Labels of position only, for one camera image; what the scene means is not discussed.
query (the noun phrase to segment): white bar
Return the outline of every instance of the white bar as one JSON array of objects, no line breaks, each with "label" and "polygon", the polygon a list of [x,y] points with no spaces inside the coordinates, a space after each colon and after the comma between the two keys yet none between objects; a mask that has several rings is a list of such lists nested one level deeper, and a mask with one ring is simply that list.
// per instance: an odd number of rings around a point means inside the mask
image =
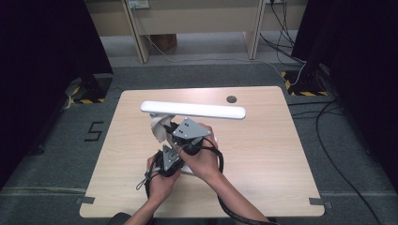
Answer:
[{"label": "white bar", "polygon": [[243,107],[165,101],[144,101],[143,104],[141,104],[141,111],[154,114],[188,115],[224,119],[244,119],[246,116],[246,110]]}]

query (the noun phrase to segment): power strip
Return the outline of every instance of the power strip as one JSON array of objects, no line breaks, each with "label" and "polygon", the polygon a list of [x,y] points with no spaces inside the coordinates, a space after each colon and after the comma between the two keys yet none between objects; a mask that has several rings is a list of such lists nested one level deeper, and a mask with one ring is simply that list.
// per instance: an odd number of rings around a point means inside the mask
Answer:
[{"label": "power strip", "polygon": [[130,9],[149,8],[148,0],[129,0]]}]

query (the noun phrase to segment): black curtain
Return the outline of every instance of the black curtain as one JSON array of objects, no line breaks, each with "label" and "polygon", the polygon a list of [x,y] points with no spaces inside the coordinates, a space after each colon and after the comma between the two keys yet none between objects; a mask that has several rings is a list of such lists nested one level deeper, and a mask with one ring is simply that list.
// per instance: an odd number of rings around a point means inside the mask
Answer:
[{"label": "black curtain", "polygon": [[[333,6],[338,10],[330,13]],[[321,53],[315,64],[330,67],[345,111],[398,191],[396,24],[395,0],[310,0],[292,54],[310,60]],[[320,35],[329,30],[329,36]]]},{"label": "black curtain", "polygon": [[0,64],[2,187],[70,82],[113,71],[83,0],[0,1]]}]

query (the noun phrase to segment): table top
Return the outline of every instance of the table top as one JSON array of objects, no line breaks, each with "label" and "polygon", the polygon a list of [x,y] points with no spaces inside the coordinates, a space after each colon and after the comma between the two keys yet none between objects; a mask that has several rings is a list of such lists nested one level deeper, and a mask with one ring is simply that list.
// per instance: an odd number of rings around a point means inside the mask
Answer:
[{"label": "table top", "polygon": [[[237,98],[228,103],[227,97]],[[318,217],[323,205],[283,92],[279,87],[223,87],[132,90],[123,92],[82,203],[84,218],[133,214],[146,201],[146,160],[161,149],[141,112],[146,100],[231,105],[246,109],[243,120],[190,117],[213,127],[228,180],[266,217]],[[182,116],[173,121],[180,123]],[[202,180],[181,174],[173,193],[155,213],[158,218],[222,218],[216,194]]]}]

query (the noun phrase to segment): metal bracket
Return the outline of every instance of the metal bracket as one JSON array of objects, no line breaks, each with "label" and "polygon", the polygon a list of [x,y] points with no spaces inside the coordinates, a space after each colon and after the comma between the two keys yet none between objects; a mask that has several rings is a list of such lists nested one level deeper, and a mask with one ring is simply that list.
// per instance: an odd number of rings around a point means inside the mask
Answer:
[{"label": "metal bracket", "polygon": [[169,148],[167,145],[163,145],[163,165],[164,170],[168,171],[173,164],[179,159],[179,154],[175,149]]},{"label": "metal bracket", "polygon": [[211,131],[200,126],[188,117],[176,128],[173,135],[182,139],[195,139],[211,135]]}]

